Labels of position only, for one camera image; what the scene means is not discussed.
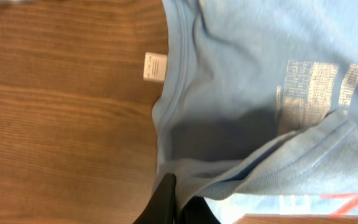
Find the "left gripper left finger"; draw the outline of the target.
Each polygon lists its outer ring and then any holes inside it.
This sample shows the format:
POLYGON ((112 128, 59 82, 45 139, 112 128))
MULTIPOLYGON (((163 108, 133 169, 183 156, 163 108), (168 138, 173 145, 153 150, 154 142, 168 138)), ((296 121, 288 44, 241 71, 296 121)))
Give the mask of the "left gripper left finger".
POLYGON ((176 176, 165 174, 144 211, 134 224, 172 224, 175 209, 176 176))

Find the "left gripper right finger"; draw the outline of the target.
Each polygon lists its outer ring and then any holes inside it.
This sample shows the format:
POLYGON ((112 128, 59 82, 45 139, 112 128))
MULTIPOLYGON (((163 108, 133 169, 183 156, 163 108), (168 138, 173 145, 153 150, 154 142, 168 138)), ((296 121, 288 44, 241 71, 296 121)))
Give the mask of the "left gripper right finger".
POLYGON ((220 224, 202 197, 193 197, 182 209, 181 224, 220 224))

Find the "light blue printed t-shirt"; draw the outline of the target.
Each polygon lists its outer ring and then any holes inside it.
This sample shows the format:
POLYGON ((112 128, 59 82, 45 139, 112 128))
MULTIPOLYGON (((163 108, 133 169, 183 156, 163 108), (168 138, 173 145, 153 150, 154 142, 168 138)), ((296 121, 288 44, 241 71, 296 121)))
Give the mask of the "light blue printed t-shirt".
POLYGON ((245 215, 358 216, 358 0, 164 1, 157 181, 245 215))

